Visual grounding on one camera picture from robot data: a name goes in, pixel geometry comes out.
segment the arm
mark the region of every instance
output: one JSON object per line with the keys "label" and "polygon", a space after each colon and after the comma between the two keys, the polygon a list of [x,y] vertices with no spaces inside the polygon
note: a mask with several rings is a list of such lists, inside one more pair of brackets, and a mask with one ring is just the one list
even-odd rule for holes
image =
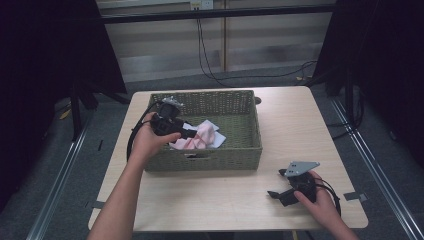
{"label": "arm", "polygon": [[[315,181],[317,184],[322,184],[322,181],[318,180],[321,179],[321,177],[317,173],[314,171],[310,171],[310,173],[316,178]],[[315,203],[309,201],[309,199],[299,191],[295,191],[294,195],[299,202],[308,209],[315,220],[326,228],[336,239],[359,239],[340,217],[327,190],[317,187],[317,200]]]}
{"label": "arm", "polygon": [[[151,119],[148,114],[145,121]],[[180,133],[156,136],[146,122],[134,139],[133,150],[112,193],[97,216],[87,239],[131,239],[137,209],[138,192],[144,168],[152,156]]]}

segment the hand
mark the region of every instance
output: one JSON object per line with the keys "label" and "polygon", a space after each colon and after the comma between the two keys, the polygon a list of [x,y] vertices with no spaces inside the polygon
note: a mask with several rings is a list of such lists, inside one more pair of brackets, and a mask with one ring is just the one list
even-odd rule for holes
{"label": "hand", "polygon": [[[309,173],[315,178],[316,184],[323,184],[321,177],[314,171]],[[358,239],[356,234],[345,224],[334,206],[333,200],[326,189],[317,187],[316,201],[312,203],[301,192],[295,191],[294,196],[312,214],[315,220],[329,230],[336,239]]]}
{"label": "hand", "polygon": [[149,122],[154,114],[156,113],[148,113],[144,118],[144,124],[135,136],[133,150],[130,155],[130,160],[136,159],[136,161],[141,161],[143,166],[149,158],[158,153],[164,144],[174,142],[181,137],[180,133],[157,136],[153,132]]}
{"label": "hand", "polygon": [[[321,177],[316,172],[310,171],[309,173],[315,178],[316,184],[323,184],[320,180]],[[326,189],[317,187],[317,198],[315,203],[309,201],[309,199],[299,191],[295,191],[294,195],[323,227],[328,228],[334,224],[335,221],[342,221]]]}

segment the finger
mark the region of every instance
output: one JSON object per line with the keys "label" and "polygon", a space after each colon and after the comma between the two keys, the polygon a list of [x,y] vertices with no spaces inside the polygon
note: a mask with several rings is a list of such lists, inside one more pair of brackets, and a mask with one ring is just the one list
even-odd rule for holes
{"label": "finger", "polygon": [[175,142],[181,137],[181,133],[172,133],[165,136],[161,136],[161,142],[163,144],[169,143],[169,142]]}
{"label": "finger", "polygon": [[150,120],[152,120],[152,117],[153,117],[153,115],[155,115],[156,114],[156,112],[149,112],[148,114],[146,114],[146,116],[144,117],[144,119],[143,119],[143,122],[146,122],[146,121],[150,121]]}
{"label": "finger", "polygon": [[312,175],[312,177],[315,179],[316,184],[322,184],[321,177],[316,173],[315,171],[310,170],[309,173]]}
{"label": "finger", "polygon": [[307,209],[312,209],[314,204],[301,192],[294,191],[294,196],[302,203]]}

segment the power outlet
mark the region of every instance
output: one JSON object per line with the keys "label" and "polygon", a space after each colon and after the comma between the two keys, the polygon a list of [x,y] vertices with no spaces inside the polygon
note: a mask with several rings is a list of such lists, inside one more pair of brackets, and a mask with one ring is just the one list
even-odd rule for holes
{"label": "power outlet", "polygon": [[213,0],[191,0],[190,8],[194,10],[211,10],[213,9]]}
{"label": "power outlet", "polygon": [[202,9],[202,1],[200,0],[190,1],[190,9],[192,11]]}
{"label": "power outlet", "polygon": [[202,0],[201,10],[212,10],[213,9],[213,0]]}

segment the wicker basket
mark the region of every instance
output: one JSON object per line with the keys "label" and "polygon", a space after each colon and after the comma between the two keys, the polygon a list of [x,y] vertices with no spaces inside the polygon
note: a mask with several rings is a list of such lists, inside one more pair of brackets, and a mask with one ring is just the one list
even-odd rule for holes
{"label": "wicker basket", "polygon": [[227,139],[217,149],[174,150],[164,146],[146,171],[256,170],[262,153],[253,91],[152,94],[150,104],[173,96],[184,103],[179,118],[199,125],[208,119]]}

